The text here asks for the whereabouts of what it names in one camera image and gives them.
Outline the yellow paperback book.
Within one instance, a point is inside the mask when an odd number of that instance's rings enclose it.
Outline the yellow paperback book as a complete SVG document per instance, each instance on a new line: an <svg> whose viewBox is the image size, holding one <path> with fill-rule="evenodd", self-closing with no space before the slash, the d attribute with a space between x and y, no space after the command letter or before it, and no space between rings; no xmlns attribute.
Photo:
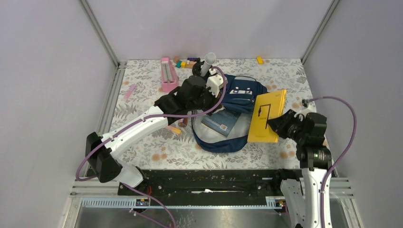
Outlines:
<svg viewBox="0 0 403 228"><path fill-rule="evenodd" d="M279 136L271 129L268 121L283 115L286 90L258 95L249 128L247 142L277 143Z"/></svg>

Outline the dark blue hardcover book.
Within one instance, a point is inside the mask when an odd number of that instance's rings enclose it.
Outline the dark blue hardcover book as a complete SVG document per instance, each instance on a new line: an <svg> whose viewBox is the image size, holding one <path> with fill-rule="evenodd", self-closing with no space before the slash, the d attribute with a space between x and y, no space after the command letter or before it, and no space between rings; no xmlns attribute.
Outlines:
<svg viewBox="0 0 403 228"><path fill-rule="evenodd" d="M240 115L241 113L224 109L212 115L204 116L201 124L224 137L228 137Z"/></svg>

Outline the navy blue backpack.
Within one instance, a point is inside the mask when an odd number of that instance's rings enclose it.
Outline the navy blue backpack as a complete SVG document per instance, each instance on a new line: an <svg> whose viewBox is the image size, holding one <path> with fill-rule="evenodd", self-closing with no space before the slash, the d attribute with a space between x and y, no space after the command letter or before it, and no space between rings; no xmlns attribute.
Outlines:
<svg viewBox="0 0 403 228"><path fill-rule="evenodd" d="M197 144L212 153L238 152L247 144L255 100L258 95L268 92L264 85L249 76L226 75L226 79L228 84L221 110L241 113L229 136L224 137L201 124L206 115L192 118L192 132Z"/></svg>

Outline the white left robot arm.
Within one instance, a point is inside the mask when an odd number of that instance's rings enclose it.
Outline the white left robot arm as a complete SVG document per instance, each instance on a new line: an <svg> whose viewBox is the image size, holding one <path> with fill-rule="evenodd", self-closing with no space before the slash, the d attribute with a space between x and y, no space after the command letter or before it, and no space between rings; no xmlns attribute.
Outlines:
<svg viewBox="0 0 403 228"><path fill-rule="evenodd" d="M190 76L130 123L103 135L90 133L86 137L85 161L95 173L94 177L100 183L125 183L135 195L144 194L147 183L143 174L138 168L123 165L118 160L121 154L153 132L189 118L189 112L200 110L201 114L212 113L223 100L221 89L225 85L221 74L210 76L207 80Z"/></svg>

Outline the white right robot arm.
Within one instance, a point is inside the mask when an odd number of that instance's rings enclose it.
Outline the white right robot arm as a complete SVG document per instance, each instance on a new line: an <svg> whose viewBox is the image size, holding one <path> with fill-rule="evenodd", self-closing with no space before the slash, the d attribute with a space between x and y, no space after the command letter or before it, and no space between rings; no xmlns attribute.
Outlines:
<svg viewBox="0 0 403 228"><path fill-rule="evenodd" d="M332 156L323 143L327 118L315 112L288 110L280 117L267 120L267 125L283 139L296 143L301 177L291 170L279 170L273 191L285 197L286 212L293 228L331 228L330 178Z"/></svg>

